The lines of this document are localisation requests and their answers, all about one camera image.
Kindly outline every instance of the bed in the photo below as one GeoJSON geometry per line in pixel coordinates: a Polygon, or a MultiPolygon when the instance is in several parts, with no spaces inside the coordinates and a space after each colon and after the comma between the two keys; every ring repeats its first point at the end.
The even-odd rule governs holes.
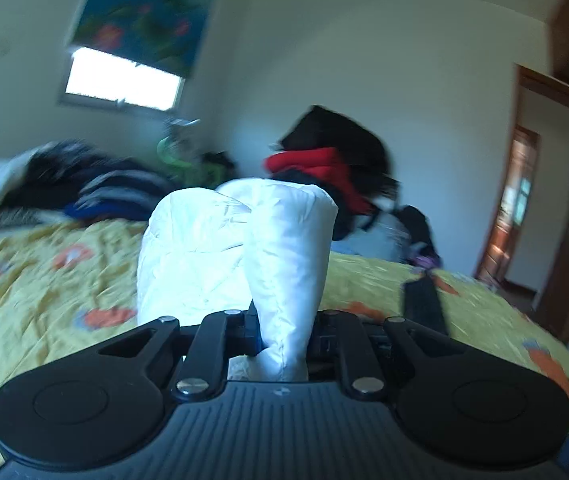
{"type": "MultiPolygon", "coordinates": [[[[65,223],[0,238],[0,385],[135,326],[144,228],[121,220],[65,223]]],[[[569,352],[560,342],[477,282],[437,275],[453,338],[548,374],[569,394],[569,352]]],[[[358,301],[398,315],[401,285],[417,277],[401,264],[331,253],[321,309],[358,301]]]]}

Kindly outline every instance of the door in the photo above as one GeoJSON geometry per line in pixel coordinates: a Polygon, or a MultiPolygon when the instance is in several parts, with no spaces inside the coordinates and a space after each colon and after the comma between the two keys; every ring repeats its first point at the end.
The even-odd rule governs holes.
{"type": "Polygon", "coordinates": [[[504,279],[522,227],[533,187],[539,135],[516,126],[507,157],[507,178],[478,279],[496,288],[504,279]]]}

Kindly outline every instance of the blue floral curtain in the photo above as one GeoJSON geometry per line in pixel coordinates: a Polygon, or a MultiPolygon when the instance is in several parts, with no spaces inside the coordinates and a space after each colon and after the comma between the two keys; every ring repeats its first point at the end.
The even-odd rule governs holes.
{"type": "Polygon", "coordinates": [[[188,77],[212,1],[87,0],[73,44],[188,77]]]}

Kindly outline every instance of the window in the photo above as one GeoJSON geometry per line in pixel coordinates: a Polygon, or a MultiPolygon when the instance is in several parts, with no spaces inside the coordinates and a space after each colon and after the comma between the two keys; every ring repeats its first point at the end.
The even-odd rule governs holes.
{"type": "Polygon", "coordinates": [[[82,47],[72,54],[64,100],[167,111],[175,107],[183,81],[177,75],[82,47]]]}

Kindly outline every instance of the ribbed gray surface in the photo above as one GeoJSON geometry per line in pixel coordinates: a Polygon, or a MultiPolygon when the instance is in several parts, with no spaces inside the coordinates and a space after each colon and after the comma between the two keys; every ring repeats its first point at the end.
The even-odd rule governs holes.
{"type": "Polygon", "coordinates": [[[228,383],[216,399],[181,406],[151,445],[111,466],[0,469],[0,480],[568,478],[551,463],[502,473],[445,463],[409,441],[383,405],[349,399],[335,383],[228,383]]]}

